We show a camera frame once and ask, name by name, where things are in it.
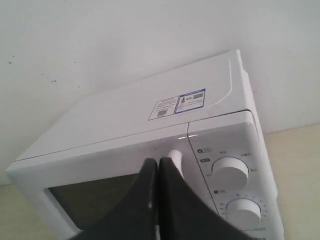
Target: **timer knob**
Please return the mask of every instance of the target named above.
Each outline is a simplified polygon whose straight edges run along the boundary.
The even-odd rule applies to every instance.
[[[249,199],[235,199],[226,206],[228,222],[238,229],[256,227],[261,221],[261,210],[258,204]]]
[[[235,191],[248,183],[247,165],[235,157],[223,157],[212,165],[212,185],[216,189]]]

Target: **label sticker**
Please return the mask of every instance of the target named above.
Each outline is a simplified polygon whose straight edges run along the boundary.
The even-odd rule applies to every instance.
[[[175,96],[157,101],[154,105],[149,120],[163,118],[175,114],[178,99],[179,96]]]
[[[179,96],[175,114],[199,109],[204,106],[206,89],[189,92]]]

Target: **qr code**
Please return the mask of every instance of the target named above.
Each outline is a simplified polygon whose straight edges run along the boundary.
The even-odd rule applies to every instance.
[[[193,95],[193,99],[202,98],[203,96],[204,96],[204,93],[201,92],[201,93],[198,93],[198,94]]]
[[[158,117],[161,117],[161,116],[163,116],[163,115],[166,115],[167,114],[167,111],[168,111],[168,109],[166,109],[166,110],[161,110],[161,111],[158,111]]]

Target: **white microwave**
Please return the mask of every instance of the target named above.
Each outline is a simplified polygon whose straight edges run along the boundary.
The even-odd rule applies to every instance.
[[[82,99],[7,170],[61,240],[101,219],[144,160],[182,154],[184,180],[254,239],[284,240],[277,188],[239,51]]]

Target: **microwave window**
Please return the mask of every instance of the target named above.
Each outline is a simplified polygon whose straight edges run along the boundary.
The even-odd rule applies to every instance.
[[[125,196],[138,174],[50,187],[49,191],[81,230],[97,223]]]

